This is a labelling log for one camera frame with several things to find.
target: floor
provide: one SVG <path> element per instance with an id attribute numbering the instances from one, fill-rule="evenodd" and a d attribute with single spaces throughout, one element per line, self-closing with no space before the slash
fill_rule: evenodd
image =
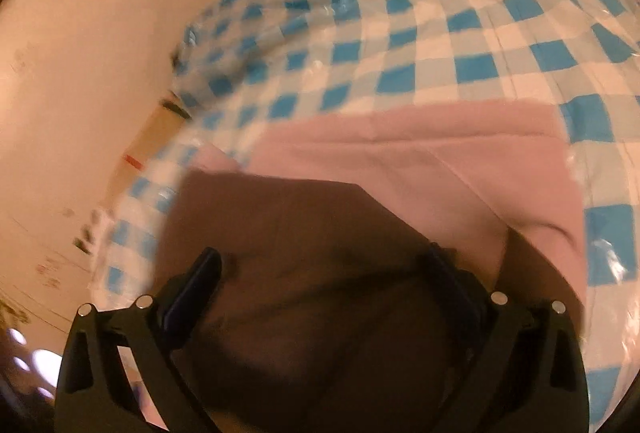
<path id="1" fill-rule="evenodd" d="M 0 6 L 0 313 L 29 349 L 62 353 L 88 297 L 72 241 L 169 87 L 182 27 L 210 1 Z"/>

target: white light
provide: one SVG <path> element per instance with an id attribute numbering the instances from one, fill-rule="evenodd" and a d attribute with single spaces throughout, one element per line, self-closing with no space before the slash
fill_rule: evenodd
<path id="1" fill-rule="evenodd" d="M 62 362 L 62 357 L 57 353 L 49 352 L 49 350 L 33 352 L 33 365 L 40 376 L 53 387 L 58 385 L 60 362 Z"/>
<path id="2" fill-rule="evenodd" d="M 9 329 L 9 335 L 12 336 L 14 338 L 14 341 L 16 343 L 20 343 L 21 345 L 26 345 L 27 344 L 27 340 L 24 338 L 24 336 L 18 332 L 15 328 L 10 328 Z"/>
<path id="3" fill-rule="evenodd" d="M 48 389 L 38 388 L 38 391 L 42 396 L 47 397 L 47 399 L 53 399 L 53 393 L 51 393 Z"/>
<path id="4" fill-rule="evenodd" d="M 24 371 L 31 371 L 31 368 L 29 368 L 29 365 L 25 363 L 20 357 L 14 357 L 14 363 L 18 365 L 18 368 L 21 368 Z"/>

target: silver screw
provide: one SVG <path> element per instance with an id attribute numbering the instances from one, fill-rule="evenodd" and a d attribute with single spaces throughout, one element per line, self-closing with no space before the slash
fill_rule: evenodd
<path id="1" fill-rule="evenodd" d="M 493 301 L 496 305 L 506 305 L 507 301 L 509 301 L 509 298 L 507 297 L 507 294 L 504 294 L 502 292 L 493 292 L 491 294 L 491 301 Z"/>
<path id="2" fill-rule="evenodd" d="M 94 307 L 91 305 L 91 303 L 85 303 L 84 305 L 80 305 L 80 307 L 78 308 L 78 315 L 83 318 L 85 316 L 88 316 L 93 309 Z"/>
<path id="3" fill-rule="evenodd" d="M 551 308 L 556 312 L 556 314 L 564 314 L 566 312 L 566 306 L 561 301 L 554 301 L 551 303 Z"/>
<path id="4" fill-rule="evenodd" d="M 136 307 L 139 309 L 149 308 L 153 302 L 154 299 L 149 294 L 145 294 L 136 299 Z"/>

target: checkered tablecloth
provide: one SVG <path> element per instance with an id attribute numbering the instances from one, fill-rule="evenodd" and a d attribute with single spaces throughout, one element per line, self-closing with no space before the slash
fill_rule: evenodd
<path id="1" fill-rule="evenodd" d="M 638 0 L 220 0 L 186 29 L 176 70 L 194 120 L 120 201 L 95 303 L 120 307 L 145 291 L 166 212 L 204 142 L 243 161 L 286 118 L 537 99 L 558 106 L 584 193 L 596 428 L 638 371 L 639 12 Z"/>

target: red object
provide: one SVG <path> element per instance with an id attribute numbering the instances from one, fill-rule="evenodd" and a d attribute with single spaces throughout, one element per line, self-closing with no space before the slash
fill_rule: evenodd
<path id="1" fill-rule="evenodd" d="M 131 155 L 125 155 L 124 159 L 125 159 L 126 162 L 131 164 L 138 171 L 142 171 L 143 170 L 144 166 L 142 165 L 142 162 L 140 162 L 139 160 L 134 159 Z"/>

